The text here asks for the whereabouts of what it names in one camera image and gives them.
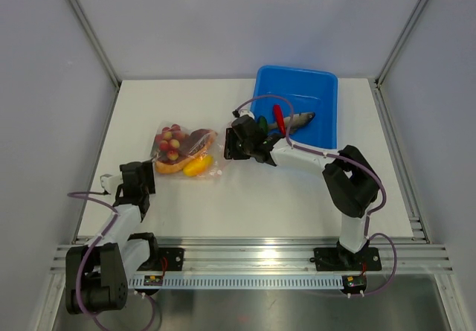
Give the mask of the green toy pepper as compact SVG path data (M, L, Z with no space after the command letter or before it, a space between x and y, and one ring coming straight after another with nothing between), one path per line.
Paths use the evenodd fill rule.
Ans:
M268 122L264 116L259 116L257 119L259 128L265 133L268 134Z

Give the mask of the red toy chili pepper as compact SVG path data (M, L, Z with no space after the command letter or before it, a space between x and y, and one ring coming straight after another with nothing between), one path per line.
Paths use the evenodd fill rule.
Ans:
M277 129L279 130L279 132L282 135L285 135L286 134L286 124L285 124L285 121L284 121L283 112L282 112L282 109L280 108L280 105L279 104L274 104L274 106L272 108L272 111L273 111L273 115L274 115L274 119L275 119Z

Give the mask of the clear zip top bag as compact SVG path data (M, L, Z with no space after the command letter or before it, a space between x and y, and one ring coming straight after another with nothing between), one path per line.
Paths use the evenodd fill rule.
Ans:
M225 130L190 129L163 122L152 140L150 158L160 176L212 179L223 175Z

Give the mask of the grey toy fish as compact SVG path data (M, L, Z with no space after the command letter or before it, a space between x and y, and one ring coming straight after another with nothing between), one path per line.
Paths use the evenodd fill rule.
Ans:
M284 129L290 126L289 134L292 135L299 129L302 129L309 125L315 118L314 112L302 112L293 115L286 116L282 119Z

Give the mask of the orange toy fruit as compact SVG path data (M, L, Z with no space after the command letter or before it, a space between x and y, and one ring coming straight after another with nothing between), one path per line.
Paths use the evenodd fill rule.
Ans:
M212 155L201 155L193 159L183 169L187 177L195 177L203 174L213 164Z

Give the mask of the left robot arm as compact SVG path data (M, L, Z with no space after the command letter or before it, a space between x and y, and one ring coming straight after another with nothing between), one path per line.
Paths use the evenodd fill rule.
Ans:
M65 258L65 305L72 315L96 316L126 304L128 282L141 267L154 269L161 252L153 234L135 234L155 193L151 161L130 162L116 176L101 178L103 192L71 192L69 197L111 211L95 237L72 247Z

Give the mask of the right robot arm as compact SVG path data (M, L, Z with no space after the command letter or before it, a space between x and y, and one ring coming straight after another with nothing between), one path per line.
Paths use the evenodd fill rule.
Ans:
M266 134L248 115L235 119L225 130L227 160L254 159L273 167L287 167L323 178L330 198L342 214L341 232L333 247L314 249L311 263L317 271L382 270L379 250L370 246L369 207L385 196L382 181L360 150L347 145L325 153L299 146L280 133Z

